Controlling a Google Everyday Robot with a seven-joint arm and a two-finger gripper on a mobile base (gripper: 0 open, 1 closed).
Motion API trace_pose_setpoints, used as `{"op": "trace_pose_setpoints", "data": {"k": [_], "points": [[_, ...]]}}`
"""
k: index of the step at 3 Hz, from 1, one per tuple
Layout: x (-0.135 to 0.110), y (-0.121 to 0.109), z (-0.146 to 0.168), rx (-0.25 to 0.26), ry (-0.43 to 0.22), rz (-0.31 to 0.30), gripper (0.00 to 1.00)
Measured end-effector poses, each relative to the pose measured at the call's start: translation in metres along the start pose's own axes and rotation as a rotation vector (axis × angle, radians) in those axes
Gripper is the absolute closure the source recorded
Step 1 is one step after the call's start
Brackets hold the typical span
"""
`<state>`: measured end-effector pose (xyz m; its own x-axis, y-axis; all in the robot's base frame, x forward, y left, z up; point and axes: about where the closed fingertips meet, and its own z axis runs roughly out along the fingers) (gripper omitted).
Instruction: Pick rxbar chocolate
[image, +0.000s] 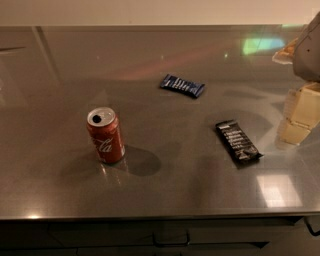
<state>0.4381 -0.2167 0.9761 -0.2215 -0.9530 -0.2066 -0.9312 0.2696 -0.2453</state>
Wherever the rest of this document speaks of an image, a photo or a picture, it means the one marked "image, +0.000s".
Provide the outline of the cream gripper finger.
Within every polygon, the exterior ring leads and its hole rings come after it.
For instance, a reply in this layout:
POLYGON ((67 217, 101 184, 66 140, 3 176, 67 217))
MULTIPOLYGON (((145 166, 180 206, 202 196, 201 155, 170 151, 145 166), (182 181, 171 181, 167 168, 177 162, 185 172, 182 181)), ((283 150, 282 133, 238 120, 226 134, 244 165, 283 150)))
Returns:
POLYGON ((320 84, 309 82, 286 97, 284 116, 292 123, 313 129, 320 122, 320 84))
POLYGON ((299 145, 307 138, 311 131, 305 127, 292 124, 288 119, 286 119, 280 122, 277 133, 281 141, 293 145, 299 145))

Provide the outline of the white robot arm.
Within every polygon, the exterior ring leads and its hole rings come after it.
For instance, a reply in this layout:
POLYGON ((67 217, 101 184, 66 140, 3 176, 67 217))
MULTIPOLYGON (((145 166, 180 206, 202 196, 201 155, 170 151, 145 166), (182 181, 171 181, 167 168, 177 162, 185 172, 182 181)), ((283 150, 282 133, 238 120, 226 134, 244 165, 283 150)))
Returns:
POLYGON ((320 122, 320 13, 272 61, 292 64, 294 74, 305 81, 301 88, 288 92, 278 127, 281 141, 299 145, 320 122))

